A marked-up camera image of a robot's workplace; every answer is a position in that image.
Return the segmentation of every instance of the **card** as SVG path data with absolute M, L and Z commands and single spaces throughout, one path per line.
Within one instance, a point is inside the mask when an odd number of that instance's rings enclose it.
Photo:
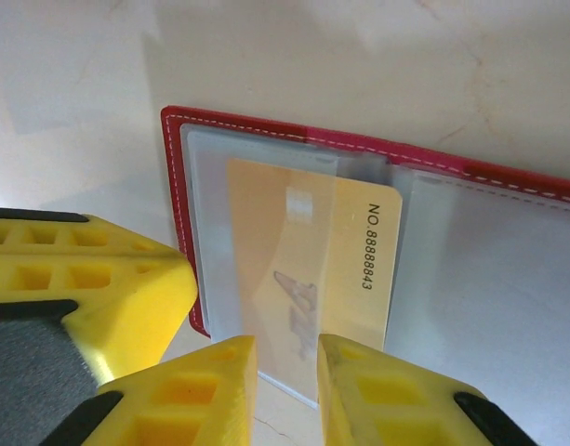
M 244 333 L 265 376 L 316 401 L 319 333 L 383 349 L 400 194 L 239 159 L 227 174 Z

